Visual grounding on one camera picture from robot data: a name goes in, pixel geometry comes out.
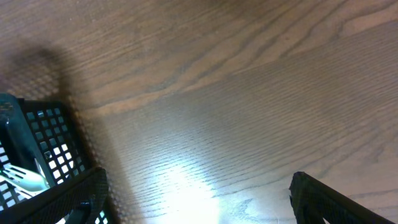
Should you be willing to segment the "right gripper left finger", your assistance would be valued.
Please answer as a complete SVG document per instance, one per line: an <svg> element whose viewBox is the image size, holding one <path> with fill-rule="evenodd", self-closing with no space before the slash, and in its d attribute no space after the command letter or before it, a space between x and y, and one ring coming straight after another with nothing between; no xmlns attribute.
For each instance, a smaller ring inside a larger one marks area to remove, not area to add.
<svg viewBox="0 0 398 224"><path fill-rule="evenodd" d="M94 223L108 195L106 171L95 167L1 212L1 223Z"/></svg>

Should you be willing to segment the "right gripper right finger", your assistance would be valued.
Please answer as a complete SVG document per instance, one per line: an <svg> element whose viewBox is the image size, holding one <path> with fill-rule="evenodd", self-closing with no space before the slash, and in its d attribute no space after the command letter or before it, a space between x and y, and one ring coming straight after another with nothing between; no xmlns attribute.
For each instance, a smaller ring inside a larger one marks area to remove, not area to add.
<svg viewBox="0 0 398 224"><path fill-rule="evenodd" d="M289 190L298 224L393 224L305 172L293 174Z"/></svg>

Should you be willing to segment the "white plastic fork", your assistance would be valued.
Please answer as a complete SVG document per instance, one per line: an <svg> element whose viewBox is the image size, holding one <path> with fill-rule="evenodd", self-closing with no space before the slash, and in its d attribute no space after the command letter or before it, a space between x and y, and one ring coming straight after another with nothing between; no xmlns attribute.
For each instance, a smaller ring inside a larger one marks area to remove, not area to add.
<svg viewBox="0 0 398 224"><path fill-rule="evenodd" d="M14 186L17 193L31 199L50 188L41 166L36 163L36 167L39 173L10 164L1 170L1 177Z"/></svg>

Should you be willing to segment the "black plastic mesh tray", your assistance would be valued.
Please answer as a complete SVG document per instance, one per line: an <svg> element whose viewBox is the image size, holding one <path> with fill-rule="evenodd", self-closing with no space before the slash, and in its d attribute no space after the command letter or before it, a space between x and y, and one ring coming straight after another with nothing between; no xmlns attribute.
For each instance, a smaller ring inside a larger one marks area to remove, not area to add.
<svg viewBox="0 0 398 224"><path fill-rule="evenodd" d="M35 101L1 94L1 170L7 165L39 173L50 189L95 168L69 109L59 101ZM1 177L1 212L28 199ZM94 223L115 223L108 196Z"/></svg>

